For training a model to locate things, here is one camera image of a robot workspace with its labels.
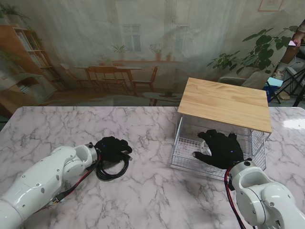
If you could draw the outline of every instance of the black glove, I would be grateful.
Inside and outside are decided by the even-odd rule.
[[[193,152],[195,158],[221,169],[229,169],[237,162],[244,160],[244,154],[236,140],[236,134],[230,133],[227,137],[216,130],[208,130],[206,133],[200,132],[198,137],[207,143],[212,156]]]
[[[128,142],[119,140],[113,136],[104,137],[95,144],[94,148],[100,150],[103,161],[110,162],[120,162],[122,160],[122,151],[132,152],[132,148],[128,145]]]

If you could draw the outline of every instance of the wire basket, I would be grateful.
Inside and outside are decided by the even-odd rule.
[[[264,133],[216,121],[198,119],[187,115],[181,116],[176,128],[176,138],[170,165],[175,168],[192,171],[193,173],[222,179],[225,170],[210,166],[192,156],[194,151],[201,149],[202,139],[197,134],[208,129],[215,129],[228,135],[237,134],[237,141],[244,153],[244,158],[252,161],[262,170],[266,169]]]

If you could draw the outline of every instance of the mural backdrop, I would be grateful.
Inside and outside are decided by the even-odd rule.
[[[305,17],[303,0],[0,3],[6,116],[30,105],[178,105],[188,77],[260,89]]]

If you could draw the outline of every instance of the wooden board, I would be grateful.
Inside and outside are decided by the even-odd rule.
[[[189,78],[178,112],[271,133],[266,92]]]

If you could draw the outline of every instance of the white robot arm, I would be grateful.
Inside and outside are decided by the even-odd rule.
[[[259,229],[305,228],[305,215],[292,193],[267,177],[252,161],[235,165],[229,173],[244,219]]]
[[[53,203],[64,181],[81,175],[97,157],[92,144],[60,146],[30,167],[0,197],[1,228],[15,229],[30,215]]]

